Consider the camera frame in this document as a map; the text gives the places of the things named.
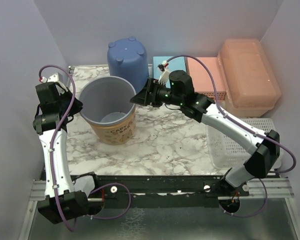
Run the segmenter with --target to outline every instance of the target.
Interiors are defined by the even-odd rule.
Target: perforated basket
[[[247,124],[269,132],[276,130],[274,122],[270,118],[242,118]],[[206,140],[212,165],[219,170],[235,167],[246,161],[251,155],[231,138],[211,126],[206,126]],[[281,158],[284,151],[280,149],[280,157],[273,168],[281,166]]]

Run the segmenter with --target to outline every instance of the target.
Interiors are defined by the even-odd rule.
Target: gray floor
[[[242,201],[238,214],[257,210],[261,199]],[[108,209],[113,216],[122,210]],[[51,224],[36,214],[31,240],[296,240],[284,199],[270,199],[266,210],[255,217],[236,218],[219,208],[133,208],[116,220],[78,219],[72,233],[59,223]]]

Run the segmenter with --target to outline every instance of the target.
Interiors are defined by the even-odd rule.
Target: upside-down blue container
[[[127,80],[139,93],[149,77],[145,47],[134,36],[110,42],[108,46],[110,75]]]

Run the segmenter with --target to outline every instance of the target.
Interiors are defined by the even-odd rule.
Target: plastic container
[[[134,87],[121,77],[97,78],[79,94],[78,99],[84,106],[80,114],[102,142],[123,144],[133,136],[136,128],[136,105],[130,102],[134,95]]]
[[[162,64],[162,62],[164,60],[168,60],[169,58],[171,58],[171,56],[154,56],[153,57],[153,65],[152,65],[152,77],[154,79],[159,79],[160,75],[161,75],[161,71],[158,68],[159,64]],[[169,70],[175,71],[175,70],[183,70],[186,71],[186,61],[184,57],[177,57],[175,59],[172,59],[169,62],[169,66],[168,66]],[[170,81],[167,81],[165,86],[167,88],[170,88]]]
[[[274,122],[270,118],[242,118],[247,124],[265,132],[276,130]],[[238,164],[242,164],[251,156],[237,142],[227,137],[211,126],[206,126],[206,141],[212,165],[219,170],[228,170]],[[274,169],[281,166],[284,151],[280,149],[280,156],[273,165]]]
[[[147,51],[134,36],[108,44],[107,61],[111,76],[126,79],[138,93],[149,78]]]
[[[225,109],[236,117],[260,117],[281,96],[276,77],[257,39],[227,39],[218,60],[226,88]]]
[[[209,69],[215,82],[217,98],[220,101],[225,100],[226,88],[222,78],[219,62],[217,57],[198,57]],[[207,71],[200,63],[192,58],[187,58],[187,72],[192,78],[194,90],[197,93],[204,94],[215,99],[215,93],[211,79]]]

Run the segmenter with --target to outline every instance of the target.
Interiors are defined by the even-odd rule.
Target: blue plastic container
[[[134,36],[110,42],[108,46],[110,75],[127,80],[139,93],[149,78],[145,47]]]
[[[162,64],[164,60],[168,60],[171,56],[154,56],[152,65],[152,76],[154,79],[159,79],[162,72],[158,68],[159,64]],[[177,57],[169,62],[168,66],[171,72],[175,70],[183,70],[186,72],[186,61],[184,57]],[[170,88],[170,81],[167,81],[165,86]]]

